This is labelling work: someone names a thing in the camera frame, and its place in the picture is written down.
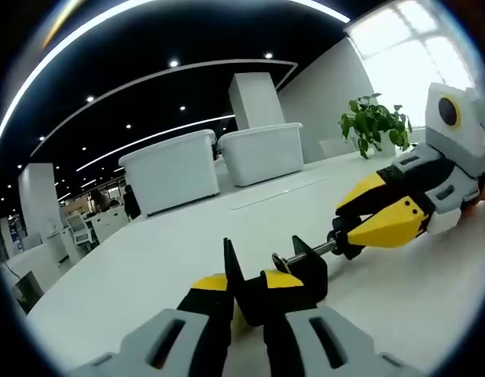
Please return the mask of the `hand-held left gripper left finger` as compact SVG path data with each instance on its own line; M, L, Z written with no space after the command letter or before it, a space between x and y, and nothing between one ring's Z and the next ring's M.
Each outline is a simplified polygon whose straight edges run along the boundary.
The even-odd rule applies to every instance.
M69 376L220 376L231 343L233 292L223 273L190 288L175 309L164 309L127 334L119 352L105 353Z

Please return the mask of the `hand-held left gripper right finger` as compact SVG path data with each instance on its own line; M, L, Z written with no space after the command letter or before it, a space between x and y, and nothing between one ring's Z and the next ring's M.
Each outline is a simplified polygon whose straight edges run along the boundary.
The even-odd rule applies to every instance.
M263 340L272 376L421 376L328 306L317 306L304 283L263 270Z

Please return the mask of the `person's right hand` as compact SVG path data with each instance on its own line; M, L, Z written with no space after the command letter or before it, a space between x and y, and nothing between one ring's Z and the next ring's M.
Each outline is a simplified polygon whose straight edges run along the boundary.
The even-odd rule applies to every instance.
M461 210L461 216L463 218L470 218L476 215L476 212L485 206L485 199L475 199L471 203L467 203Z

